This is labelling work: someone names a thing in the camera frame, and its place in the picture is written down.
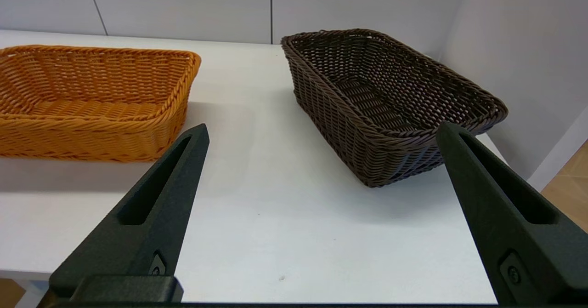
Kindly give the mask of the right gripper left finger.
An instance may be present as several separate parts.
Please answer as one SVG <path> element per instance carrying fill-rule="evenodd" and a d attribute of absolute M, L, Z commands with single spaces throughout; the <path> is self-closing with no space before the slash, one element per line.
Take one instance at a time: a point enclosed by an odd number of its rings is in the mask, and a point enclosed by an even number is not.
<path fill-rule="evenodd" d="M 172 276 L 209 147 L 199 124 L 182 133 L 50 276 L 72 297 L 90 276 Z"/>

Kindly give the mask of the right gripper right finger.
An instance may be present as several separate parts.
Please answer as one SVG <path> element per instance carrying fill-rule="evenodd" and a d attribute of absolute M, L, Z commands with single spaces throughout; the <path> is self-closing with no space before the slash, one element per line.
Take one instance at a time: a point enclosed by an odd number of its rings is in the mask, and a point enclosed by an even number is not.
<path fill-rule="evenodd" d="M 587 304 L 587 233 L 468 130 L 435 139 L 498 304 Z"/>

